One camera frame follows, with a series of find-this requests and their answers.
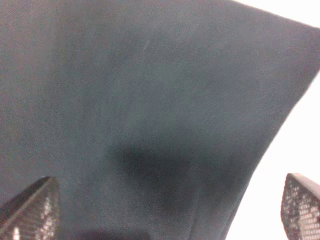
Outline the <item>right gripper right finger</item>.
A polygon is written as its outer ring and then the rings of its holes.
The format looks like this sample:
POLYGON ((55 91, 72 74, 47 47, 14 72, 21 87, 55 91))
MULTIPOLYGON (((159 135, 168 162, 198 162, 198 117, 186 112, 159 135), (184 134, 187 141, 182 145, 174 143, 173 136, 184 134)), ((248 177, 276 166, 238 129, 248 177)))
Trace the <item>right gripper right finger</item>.
POLYGON ((318 240, 320 185, 300 173, 288 173, 280 216, 289 240, 318 240))

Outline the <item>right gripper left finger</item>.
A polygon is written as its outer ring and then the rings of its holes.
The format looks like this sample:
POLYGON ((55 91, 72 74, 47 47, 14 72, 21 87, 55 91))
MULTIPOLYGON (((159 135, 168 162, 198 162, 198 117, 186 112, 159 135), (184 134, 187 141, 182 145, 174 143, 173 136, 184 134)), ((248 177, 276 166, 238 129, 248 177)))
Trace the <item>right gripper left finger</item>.
POLYGON ((57 240, 61 223, 57 178, 45 176, 0 206, 2 240, 57 240))

